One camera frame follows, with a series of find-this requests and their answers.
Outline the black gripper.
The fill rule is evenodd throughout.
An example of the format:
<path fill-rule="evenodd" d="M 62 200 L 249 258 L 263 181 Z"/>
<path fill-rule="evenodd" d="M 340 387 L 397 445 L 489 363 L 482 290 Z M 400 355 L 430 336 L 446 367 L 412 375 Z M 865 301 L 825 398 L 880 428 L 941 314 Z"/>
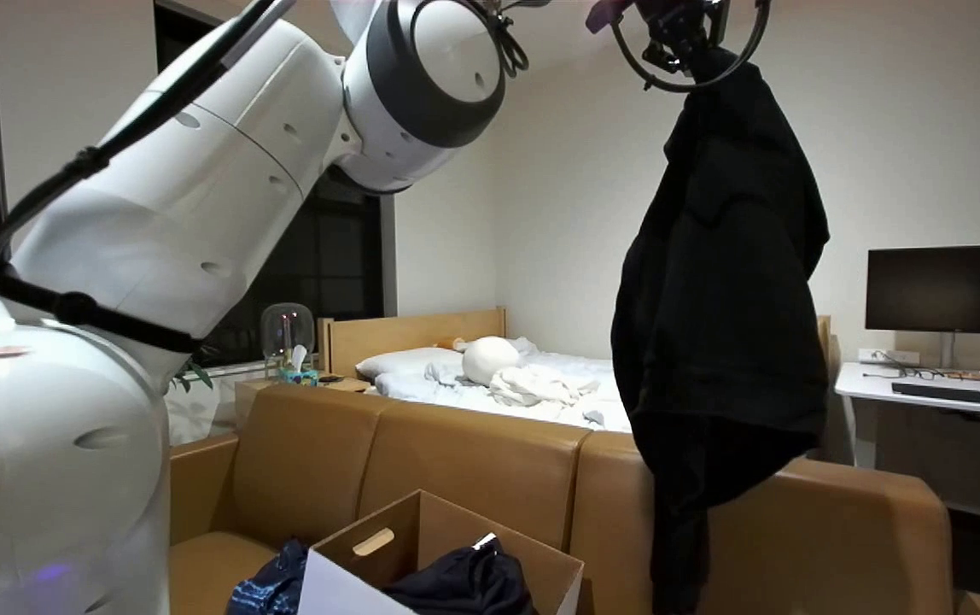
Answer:
<path fill-rule="evenodd" d="M 732 0 L 594 0 L 585 28 L 589 33 L 611 29 L 625 65 L 645 90 L 698 92 L 721 85 L 752 61 L 765 29 L 773 0 L 752 0 L 754 20 L 737 50 L 724 49 Z M 645 20 L 645 49 L 632 50 L 620 33 L 625 10 L 636 8 Z"/>

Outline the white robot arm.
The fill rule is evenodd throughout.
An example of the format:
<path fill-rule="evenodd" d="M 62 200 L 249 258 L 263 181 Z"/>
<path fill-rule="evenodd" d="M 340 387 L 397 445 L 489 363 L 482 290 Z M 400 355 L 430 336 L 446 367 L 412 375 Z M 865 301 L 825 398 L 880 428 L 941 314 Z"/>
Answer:
<path fill-rule="evenodd" d="M 172 615 L 165 394 L 324 170 L 404 192 L 494 118 L 514 8 L 251 0 L 0 226 L 0 615 Z"/>

